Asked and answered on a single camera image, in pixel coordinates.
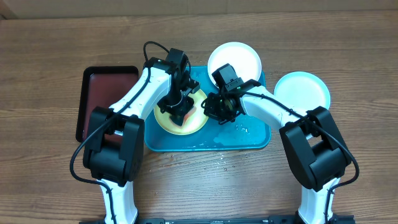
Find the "light blue plate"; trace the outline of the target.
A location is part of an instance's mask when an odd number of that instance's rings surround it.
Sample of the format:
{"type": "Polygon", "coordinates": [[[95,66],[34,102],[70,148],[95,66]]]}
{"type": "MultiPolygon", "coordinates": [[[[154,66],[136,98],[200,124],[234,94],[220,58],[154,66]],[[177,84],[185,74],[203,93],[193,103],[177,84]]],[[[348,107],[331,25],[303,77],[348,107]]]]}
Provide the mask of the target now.
{"type": "Polygon", "coordinates": [[[284,75],[274,88],[274,95],[283,103],[305,111],[318,106],[330,108],[331,95],[326,84],[308,72],[291,72],[284,75]]]}

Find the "green red sponge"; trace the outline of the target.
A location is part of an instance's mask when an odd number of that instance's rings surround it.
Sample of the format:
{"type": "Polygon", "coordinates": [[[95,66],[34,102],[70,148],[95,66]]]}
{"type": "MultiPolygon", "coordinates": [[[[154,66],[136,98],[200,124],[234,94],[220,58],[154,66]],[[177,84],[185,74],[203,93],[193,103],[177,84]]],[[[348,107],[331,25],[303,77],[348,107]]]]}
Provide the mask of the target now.
{"type": "Polygon", "coordinates": [[[173,124],[177,126],[183,126],[186,120],[191,117],[191,115],[196,112],[196,106],[192,106],[192,108],[183,116],[182,115],[170,115],[169,119],[173,124]]]}

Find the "yellow plate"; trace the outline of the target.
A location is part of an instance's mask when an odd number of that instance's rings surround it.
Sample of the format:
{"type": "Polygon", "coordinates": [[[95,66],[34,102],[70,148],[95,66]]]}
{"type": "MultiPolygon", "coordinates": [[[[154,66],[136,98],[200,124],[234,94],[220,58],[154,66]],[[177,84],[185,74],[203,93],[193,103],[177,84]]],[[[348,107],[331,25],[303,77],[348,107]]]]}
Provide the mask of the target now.
{"type": "Polygon", "coordinates": [[[204,109],[201,107],[201,103],[206,99],[206,95],[202,90],[198,90],[196,93],[189,94],[194,100],[194,106],[196,106],[196,112],[189,117],[183,126],[177,126],[169,119],[170,113],[161,113],[160,108],[156,105],[154,108],[155,119],[158,124],[167,132],[175,135],[188,135],[199,131],[205,123],[208,121],[208,117],[204,114],[204,109]]]}

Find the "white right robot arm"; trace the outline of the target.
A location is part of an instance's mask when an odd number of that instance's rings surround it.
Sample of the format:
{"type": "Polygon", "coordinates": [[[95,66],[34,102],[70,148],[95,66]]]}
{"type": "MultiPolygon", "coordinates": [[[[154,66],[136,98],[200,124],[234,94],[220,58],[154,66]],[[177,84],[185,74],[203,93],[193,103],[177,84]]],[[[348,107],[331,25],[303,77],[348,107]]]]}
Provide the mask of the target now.
{"type": "Polygon", "coordinates": [[[241,115],[260,119],[280,133],[290,170],[302,185],[298,215],[303,223],[332,223],[331,204],[352,156],[330,112],[319,106],[300,112],[282,104],[259,82],[220,85],[201,103],[204,114],[222,125],[241,115]]]}

